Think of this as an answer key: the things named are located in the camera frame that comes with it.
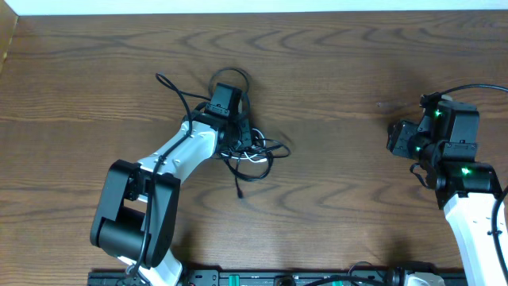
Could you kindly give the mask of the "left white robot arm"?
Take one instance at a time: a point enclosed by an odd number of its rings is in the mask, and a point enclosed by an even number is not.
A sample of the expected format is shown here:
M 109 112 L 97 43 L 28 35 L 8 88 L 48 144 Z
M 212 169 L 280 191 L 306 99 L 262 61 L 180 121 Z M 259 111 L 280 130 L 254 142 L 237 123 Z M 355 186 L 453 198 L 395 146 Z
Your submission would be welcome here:
M 90 230 L 90 242 L 128 266 L 91 278 L 91 285 L 176 285 L 183 265 L 171 253 L 180 187 L 214 154 L 241 146 L 250 101 L 218 83 L 208 102 L 187 109 L 179 131 L 153 154 L 109 168 Z

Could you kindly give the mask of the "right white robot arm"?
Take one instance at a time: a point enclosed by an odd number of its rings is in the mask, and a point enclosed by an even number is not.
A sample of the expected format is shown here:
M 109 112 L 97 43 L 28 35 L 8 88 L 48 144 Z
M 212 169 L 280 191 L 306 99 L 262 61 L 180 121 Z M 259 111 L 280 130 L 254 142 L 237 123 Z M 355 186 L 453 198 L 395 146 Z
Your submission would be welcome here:
M 479 112 L 447 94 L 421 97 L 420 122 L 400 120 L 389 129 L 387 149 L 413 161 L 433 190 L 460 251 L 470 285 L 507 283 L 507 226 L 502 189 L 492 166 L 476 161 Z

